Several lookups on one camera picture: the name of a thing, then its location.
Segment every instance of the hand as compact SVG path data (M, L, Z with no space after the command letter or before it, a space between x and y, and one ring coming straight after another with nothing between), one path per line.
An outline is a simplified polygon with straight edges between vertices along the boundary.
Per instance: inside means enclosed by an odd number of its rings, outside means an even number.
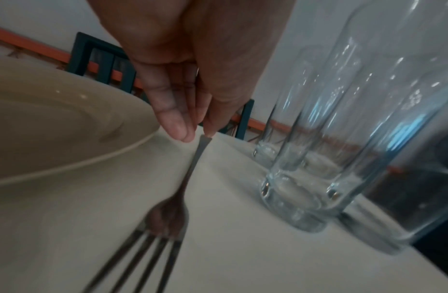
M161 126L184 142L200 122L213 136L250 99L294 4L88 1L129 56Z

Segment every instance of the fork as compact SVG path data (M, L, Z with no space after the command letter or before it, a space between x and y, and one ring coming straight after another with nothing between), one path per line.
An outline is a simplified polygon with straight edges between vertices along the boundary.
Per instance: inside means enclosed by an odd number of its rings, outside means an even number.
M200 137L200 142L190 167L187 170L187 173L185 174L184 179L182 180L177 191L171 197L159 202L148 211L136 229L129 235L114 255L106 262L106 264L84 288L83 293L93 292L94 289L121 261L121 259L131 250L142 235L146 235L146 239L141 244L139 250L133 256L130 263L127 265L126 269L110 292L116 293L121 290L122 286L125 284L156 238L159 238L159 242L152 258L148 262L148 265L146 266L136 288L134 289L134 293L140 293L142 291L143 286L147 282L148 277L158 262L158 259L165 249L166 244L169 241L172 241L172 248L156 289L157 293L162 293L164 291L179 254L179 250L181 249L182 241L184 239L189 221L188 210L184 202L185 189L201 154L210 142L211 138L207 138L204 135Z

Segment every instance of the white table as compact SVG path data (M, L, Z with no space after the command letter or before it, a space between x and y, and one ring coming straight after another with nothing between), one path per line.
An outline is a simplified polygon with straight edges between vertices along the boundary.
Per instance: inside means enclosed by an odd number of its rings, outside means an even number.
M108 161L0 187L0 292L80 292L146 211L175 191L196 145L160 131ZM448 293L448 278L413 249L392 257L335 225L308 234L273 216L259 200L265 170L251 150L217 135L203 154L166 292ZM154 292L161 270L145 292Z

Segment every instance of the ceramic plate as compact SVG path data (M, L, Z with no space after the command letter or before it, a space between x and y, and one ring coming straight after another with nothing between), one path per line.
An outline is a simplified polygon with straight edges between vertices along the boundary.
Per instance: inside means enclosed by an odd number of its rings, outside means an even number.
M0 185L113 157L158 128L133 95L0 56Z

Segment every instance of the dark green chair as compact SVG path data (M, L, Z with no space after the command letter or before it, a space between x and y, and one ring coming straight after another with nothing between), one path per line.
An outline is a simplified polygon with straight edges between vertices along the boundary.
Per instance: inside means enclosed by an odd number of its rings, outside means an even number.
M109 84L115 58L118 57L125 59L127 62L126 68L123 70L123 78L120 83L120 89L131 93L132 87L134 86L134 81L136 79L136 71L129 62L129 58L126 53L118 46L99 40L87 34L81 32L77 33L76 40L74 41L73 49L71 51L70 62L66 67L66 71L83 76L94 49L98 49L101 52L101 59L98 63L96 80L104 84ZM143 93L140 98L149 103L145 93ZM248 122L250 120L253 104L254 100L250 100L243 106L241 119L237 125L235 135L238 139L242 140L245 137L245 131L247 130ZM230 128L225 127L221 129L220 132L227 133L229 130Z

